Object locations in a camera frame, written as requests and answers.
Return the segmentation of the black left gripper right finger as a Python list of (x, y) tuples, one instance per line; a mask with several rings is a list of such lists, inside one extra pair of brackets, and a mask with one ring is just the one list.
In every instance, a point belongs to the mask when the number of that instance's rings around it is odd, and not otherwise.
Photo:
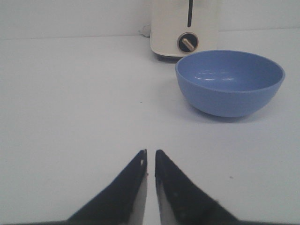
[(155, 178), (162, 223), (238, 221), (233, 214), (198, 188), (162, 150), (156, 151)]

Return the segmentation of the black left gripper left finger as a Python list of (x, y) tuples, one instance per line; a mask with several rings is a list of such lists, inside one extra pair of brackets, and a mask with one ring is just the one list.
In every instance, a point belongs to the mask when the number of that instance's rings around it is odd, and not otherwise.
[(147, 151), (141, 150), (110, 185), (67, 221), (143, 222), (147, 176)]

